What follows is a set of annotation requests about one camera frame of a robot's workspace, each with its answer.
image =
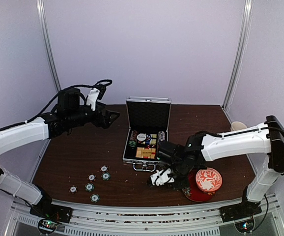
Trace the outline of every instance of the case lid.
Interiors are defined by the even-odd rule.
[[[169,98],[128,97],[127,110],[130,128],[136,130],[168,130]]]

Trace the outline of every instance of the green poker chip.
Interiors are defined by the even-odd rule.
[[[111,178],[111,174],[109,174],[107,172],[102,174],[102,179],[103,180],[109,180],[110,178]]]
[[[96,203],[99,201],[99,195],[98,194],[93,194],[91,196],[91,202]]]
[[[88,183],[87,185],[85,185],[85,190],[88,192],[92,192],[94,190],[94,184],[92,183]]]

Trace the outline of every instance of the floral patterned bowl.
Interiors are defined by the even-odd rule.
[[[196,174],[198,188],[203,192],[215,192],[222,186],[222,176],[217,170],[207,168],[199,170]]]

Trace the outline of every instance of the black foam lining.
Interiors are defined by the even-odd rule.
[[[127,102],[131,129],[167,130],[170,104],[155,102]]]

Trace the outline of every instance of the poker chip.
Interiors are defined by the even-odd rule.
[[[90,181],[90,182],[94,182],[96,180],[96,176],[94,174],[90,174],[88,175],[87,179]]]
[[[99,195],[98,194],[93,194],[91,196],[91,202],[96,203],[99,201]]]
[[[94,190],[94,184],[92,183],[88,183],[87,185],[85,185],[85,190],[88,192],[92,192]]]
[[[106,172],[106,173],[102,174],[102,179],[103,180],[109,180],[110,178],[111,178],[111,175],[109,173]]]
[[[69,189],[69,192],[72,194],[76,193],[77,191],[78,191],[78,187],[74,185],[72,185]]]
[[[103,173],[107,172],[108,171],[108,166],[101,166],[100,171],[103,172]]]

